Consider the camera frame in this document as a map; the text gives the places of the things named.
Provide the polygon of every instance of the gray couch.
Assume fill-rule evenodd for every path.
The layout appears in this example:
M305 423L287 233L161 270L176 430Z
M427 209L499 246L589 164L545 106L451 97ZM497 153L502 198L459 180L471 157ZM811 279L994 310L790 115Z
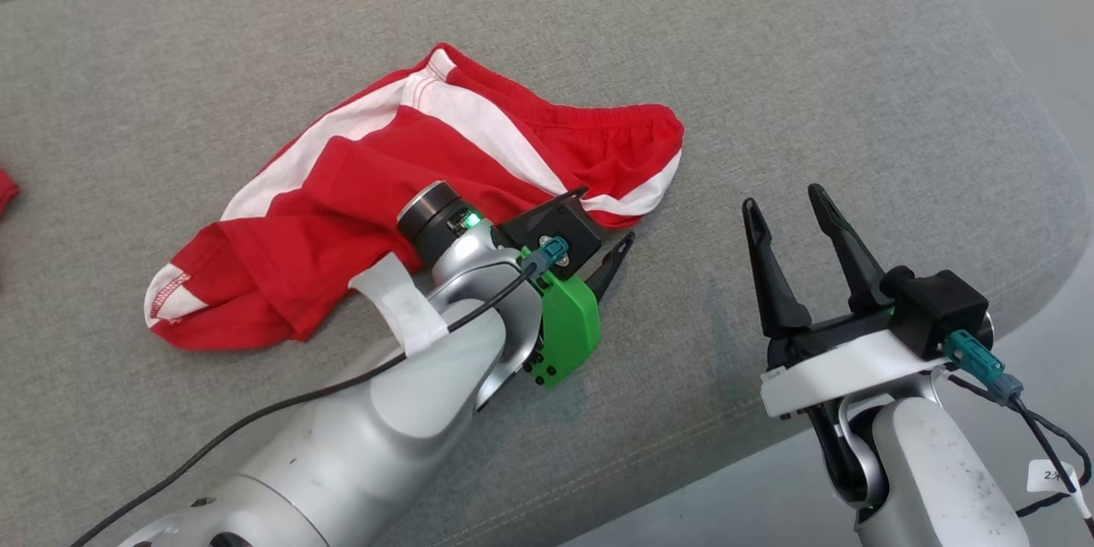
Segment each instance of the gray couch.
M187 354L140 306L278 147L440 40L558 103L668 104L687 135L595 356L550 392L512 380L385 547L555 545L805 429L757 404L744 197L818 319L846 291L810 182L884 266L985 291L1002 334L1087 243L1070 150L964 0L8 2L0 166L24 194L0 219L0 544L67 544L384 336L354 298L310 344ZM95 544L200 496L286 418Z

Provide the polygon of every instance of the teal connector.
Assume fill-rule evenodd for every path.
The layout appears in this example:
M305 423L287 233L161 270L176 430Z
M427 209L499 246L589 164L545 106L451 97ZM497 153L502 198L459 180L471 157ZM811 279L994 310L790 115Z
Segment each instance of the teal connector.
M548 269L555 267L555 264L562 260L569 249L570 244L567 244L566 240L562 240L561 236L551 236L543 246L539 246L538 251L524 257L521 261L521 269L526 270L535 264L536 271L533 276L535 279L539 279L544 274L547 274Z
M1012 399L1022 394L1020 380L1008 374L1003 361L991 354L980 340L965 329L957 329L946 337L943 352L950 357L950 361L957 364L957 368L968 372L988 387L988 392L996 396L996 401L1000 406L1008 406Z

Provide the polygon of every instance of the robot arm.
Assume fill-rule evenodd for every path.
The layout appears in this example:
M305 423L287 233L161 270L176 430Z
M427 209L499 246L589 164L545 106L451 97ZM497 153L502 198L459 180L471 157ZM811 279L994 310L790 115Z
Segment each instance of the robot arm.
M1027 546L1014 509L934 393L947 358L932 325L944 325L942 334L975 331L990 347L987 299L971 291L945 323L941 313L936 322L894 314L894 288L910 271L886 278L825 189L813 185L808 194L851 290L851 314L813 324L771 252L758 205L744 201L760 322L770 338L760 388L768 415L808 415L833 488L858 513L863 545ZM923 284L951 284L944 294L959 294L956 277L943 274Z
M446 322L481 302L462 299ZM121 547L372 544L426 488L467 431L505 326L489 310L363 385L312 401L207 497ZM375 366L366 353L335 382Z
M449 184L423 189L403 209L398 229L431 269L434 290L427 299L449 333L407 359L394 340L372 345L327 387L336 393L310 394L289 426L219 488L121 547L375 542L433 480L476 410L509 376L523 368L551 387L595 349L598 299L633 236L609 252L587 284L573 278L601 247L578 205L582 193L562 194L496 228Z

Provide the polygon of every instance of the white stripe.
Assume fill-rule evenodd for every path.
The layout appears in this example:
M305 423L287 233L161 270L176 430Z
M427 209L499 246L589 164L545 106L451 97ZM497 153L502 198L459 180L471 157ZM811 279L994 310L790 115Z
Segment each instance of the white stripe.
M410 77L415 79L430 83L407 84L403 104L449 124L516 178L548 194L566 193L562 181L496 104L469 89L452 86L430 77Z
M194 293L184 289L183 282L187 279L182 269L170 263L156 271L148 286L148 291L144 291L146 325L153 326L165 318L179 318L208 306L201 299L195 298Z
M653 177L642 182L642 184L633 188L630 193L625 194L622 199L616 199L610 194L597 194L596 197L582 199L581 203L587 212L602 211L621 217L648 214L653 211L653 208L657 207L661 197L665 196L665 189L668 189L668 185L672 184L673 176L676 174L676 166L679 166L679 164L680 153L677 152L668 161L668 164L665 165L665 168L660 170L660 172L653 174Z
M566 193L566 186L558 174L539 156L535 147L524 138L512 119L496 104L464 88L431 79L431 77L408 77L408 80L423 80L421 84L407 84L403 104L417 107L426 115L449 124L450 127L473 142L479 150L504 166L507 172L519 179L543 189L547 194ZM640 186L625 194L621 199L598 194L583 199L586 211L605 211L622 217L638 217L652 211L664 197L665 189L679 166L680 153Z
M395 110L398 109L406 83L407 79L403 79L386 84L345 107L329 112L312 124L289 150L270 162L269 166L232 197L220 220L266 216L274 197L304 186L304 181L312 173L324 147L333 138L345 137L351 141L360 141L372 131L391 124L395 119Z

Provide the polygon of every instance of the black cable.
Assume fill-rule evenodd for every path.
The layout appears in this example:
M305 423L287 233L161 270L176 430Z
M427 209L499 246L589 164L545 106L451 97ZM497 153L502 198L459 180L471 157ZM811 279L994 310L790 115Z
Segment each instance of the black cable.
M990 401L992 404L996 403L996 398L993 398L990 394L988 394L988 392L986 392L982 388L974 385L973 383L969 383L968 381L965 381L963 379L958 379L957 376L955 376L953 374L948 374L948 375L946 375L946 377L950 380L950 382L952 382L953 384L957 385L958 387L961 387L961 388L963 388L963 389L965 389L967 392L970 392L973 394L976 394L978 396L981 396L984 399L986 399L986 400L988 400L988 401ZM1014 409L1014 408L1012 408L1010 406L1008 406L1008 408L1010 408L1012 411L1019 412L1019 410L1016 410L1016 409ZM1092 469L1092 467L1091 467L1091 456L1090 456L1090 454L1086 453L1086 450L1083 449L1083 445L1080 444L1079 441L1075 440L1067 431L1063 431L1062 428L1060 428L1059 426L1056 426L1056 423L1052 423L1051 421L1049 421L1048 419L1041 417L1040 415L1036 414L1035 411L1028 410L1028 408L1026 408L1025 412L1034 421L1036 421L1037 423L1040 423L1046 430L1048 430L1048 431L1052 432L1054 434L1056 434L1056 435L1060 437L1061 439L1063 439L1068 443L1068 445L1071 446L1071 450L1074 451L1075 454L1079 455L1079 457L1083 462L1083 473L1079 477L1079 487L1085 487L1086 484L1090 482L1092 475L1094 475L1094 469ZM1040 500L1038 500L1038 501L1036 501L1036 502L1034 502L1032 504L1027 504L1027 505L1019 509L1017 511L1015 511L1015 513L1017 513L1017 516L1024 517L1024 516L1027 516L1027 515L1029 515L1032 513L1035 513L1035 512L1037 512L1037 511L1039 511L1039 510L1041 510L1041 509L1044 509L1046 507L1051 507L1052 504L1056 504L1057 502L1059 502L1061 500L1066 500L1068 498L1070 498L1070 496L1067 494L1067 493L1054 493L1052 496L1049 496L1047 498L1043 498L1043 499L1040 499Z
M538 269L536 264L527 264L527 268L521 271L521 275L514 278L512 282L505 284L501 291L497 291L497 293L492 298L489 298L482 305L477 306L475 310L454 321L452 325L449 325L449 333L459 329L461 326L467 325L469 322L482 316L482 314L492 306L498 305L501 302L501 299L508 298L509 293L512 293L512 291L515 291L521 284L527 282L528 279L532 278L532 275L535 274L536 269Z
M181 465L178 467L178 469L175 470L175 473L168 474L167 478L165 478L162 481L153 485L152 488L149 488L144 493L141 493L137 498L133 498L129 502L123 504L120 509L118 509L117 511L114 511L113 513L110 513L109 515L107 515L106 519L104 519L103 521L101 521L97 524L95 524L95 527L93 527L90 531L85 532L83 534L83 536L81 536L80 538L77 538L75 543L73 543L71 547L83 547L84 545L86 545L92 538L94 538L95 535L97 535L98 533L105 531L110 524L113 524L114 522L120 520L121 516L125 516L126 513L128 513L129 511L132 511L133 509L136 509L137 507L139 507L141 503L143 503L146 500L148 500L149 498L152 498L153 496L155 496L156 493L159 493L160 491L162 491L165 487L167 487L168 485L175 482L175 480L177 480L178 477L183 476L186 473L186 470L193 468L195 464L197 464L202 457L205 457L218 444L224 442L224 440L226 440L228 437L230 437L231 434L234 434L235 432L240 431L241 429L243 429L243 427L246 427L248 423L254 422L254 421L256 421L258 419L261 419L263 417L265 417L267 415L271 415L274 412L277 412L278 410L284 410L286 408L289 408L290 406L296 406L298 404L304 404L305 401L312 401L312 400L318 399L321 397L325 397L325 396L328 396L328 395L331 395L331 394L336 394L336 393L338 393L340 391L345 391L345 389L348 389L350 387L354 387L357 385L360 385L360 384L366 382L368 380L370 380L370 379L372 379L374 376L379 376L380 374L383 374L383 372L386 372L386 371L391 370L392 368L395 368L396 365L398 365L399 363L401 363L403 360L406 359L406 358L407 358L406 354L399 352L399 354L395 356L389 361L386 361L386 363L384 363L382 365L379 365L376 368L369 369L368 372L365 372L364 374L361 374L360 376L354 376L354 377L352 377L352 379L350 379L348 381L342 381L341 383L336 383L336 384L333 384L333 385L330 385L328 387L323 387L322 389L315 389L314 392L309 392L306 394L302 394L302 395L298 395L298 396L290 396L289 399L283 399L281 401L276 403L276 404L270 404L266 408L263 408L260 410L256 410L256 411L252 412L251 415L247 415L243 419L238 419L238 421L232 423L232 426L230 428L228 428L226 430L224 430L224 431L220 432L219 434L217 434L216 438L211 439L211 441L209 441L205 446L202 446L189 459L187 459L186 462L184 462L184 464Z
M1059 475L1060 480L1063 481L1063 487L1068 488L1068 493L1074 493L1075 484L1071 482L1071 476L1063 469L1063 464L1060 463L1060 456L1056 454L1056 450L1054 450L1052 445L1048 443L1048 439L1045 438L1045 432L1040 431L1040 426L1038 426L1037 422L1033 420L1033 417L1029 416L1029 410L1025 407L1022 398L1020 398L1020 396L1013 396L1013 398L1011 398L1011 407L1014 411L1022 416L1026 426L1029 426L1029 431L1032 431L1034 438L1037 439L1037 443L1040 444L1040 447L1045 451L1045 455L1048 455L1048 461L1051 462L1052 467L1056 468L1056 474Z

